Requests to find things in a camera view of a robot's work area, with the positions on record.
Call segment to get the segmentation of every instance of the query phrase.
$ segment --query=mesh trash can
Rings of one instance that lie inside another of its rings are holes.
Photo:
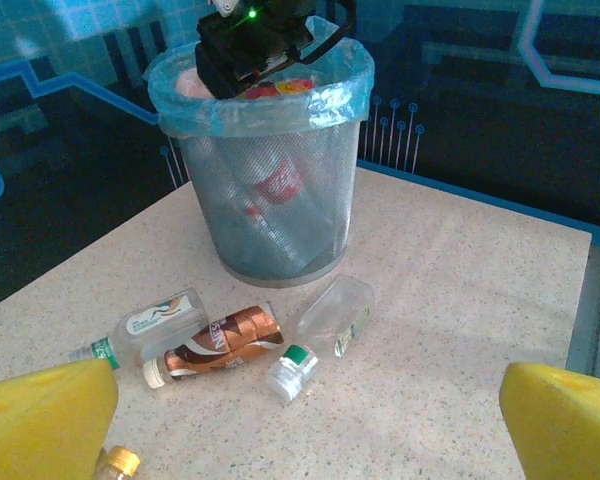
[[[337,27],[307,26],[322,43]],[[194,46],[159,56],[148,70],[160,127],[177,138],[224,267],[264,287],[313,281],[344,254],[360,122],[367,118],[374,64],[343,39],[308,68],[272,82],[307,79],[309,91],[256,100],[190,98],[175,90],[195,67]]]

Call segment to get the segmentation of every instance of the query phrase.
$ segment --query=white bottle label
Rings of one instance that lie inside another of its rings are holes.
[[[336,357],[342,357],[344,352],[349,347],[349,343],[351,340],[356,338],[360,332],[367,326],[371,320],[371,308],[367,307],[363,310],[363,312],[358,315],[358,318],[351,324],[349,328],[345,330],[345,332],[340,335],[340,338],[336,341],[335,344],[335,354]]]
[[[179,295],[154,305],[143,312],[131,315],[127,320],[127,331],[140,335],[167,320],[192,310],[193,306],[186,295]]]

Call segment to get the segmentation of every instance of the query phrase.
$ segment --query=trash can liner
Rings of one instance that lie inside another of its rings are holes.
[[[315,41],[303,50],[303,56],[326,40],[337,26],[320,17],[309,17],[307,28]],[[300,133],[362,121],[368,116],[374,63],[355,40],[344,38],[311,65],[295,64],[267,78],[277,82],[307,78],[315,72],[322,86],[282,98],[255,100],[209,100],[177,93],[179,74],[195,67],[194,50],[195,43],[167,50],[151,62],[145,73],[149,96],[160,116],[160,128],[171,137]]]

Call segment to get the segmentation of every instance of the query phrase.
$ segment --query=yellow sponge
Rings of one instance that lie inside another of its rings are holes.
[[[600,379],[514,363],[500,410],[528,480],[600,480]]]
[[[90,479],[117,402],[103,359],[0,382],[0,480]]]

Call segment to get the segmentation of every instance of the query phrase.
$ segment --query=table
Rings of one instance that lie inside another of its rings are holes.
[[[283,290],[228,275],[191,184],[0,304],[0,380],[63,363],[118,317],[194,286],[213,318],[270,300],[283,325],[340,272],[377,316],[293,403],[264,384],[276,351],[150,390],[117,371],[106,446],[135,478],[523,478],[498,408],[507,364],[564,366],[590,235],[358,169],[349,246]]]

